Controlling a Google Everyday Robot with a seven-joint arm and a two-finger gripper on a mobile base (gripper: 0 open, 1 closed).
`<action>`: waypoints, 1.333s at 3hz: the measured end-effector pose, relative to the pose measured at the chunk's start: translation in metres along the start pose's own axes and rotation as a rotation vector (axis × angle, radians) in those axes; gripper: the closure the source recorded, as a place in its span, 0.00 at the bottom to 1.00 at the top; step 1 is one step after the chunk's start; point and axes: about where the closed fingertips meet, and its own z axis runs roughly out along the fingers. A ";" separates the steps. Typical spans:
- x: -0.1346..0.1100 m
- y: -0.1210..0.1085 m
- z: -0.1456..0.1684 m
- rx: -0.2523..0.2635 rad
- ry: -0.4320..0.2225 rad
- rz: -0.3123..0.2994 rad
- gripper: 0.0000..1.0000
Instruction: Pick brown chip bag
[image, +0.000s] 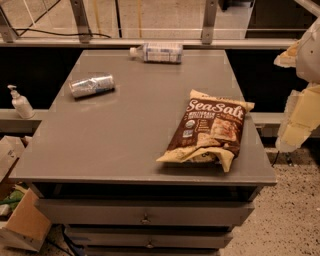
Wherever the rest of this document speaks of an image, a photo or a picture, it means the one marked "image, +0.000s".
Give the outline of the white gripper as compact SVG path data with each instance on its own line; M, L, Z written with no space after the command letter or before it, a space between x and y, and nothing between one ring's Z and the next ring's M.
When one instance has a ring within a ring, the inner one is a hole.
M320 125L320 17L274 64L283 68L296 67L297 76L311 82L301 92L292 90L285 106L284 119L278 130L276 148L293 152Z

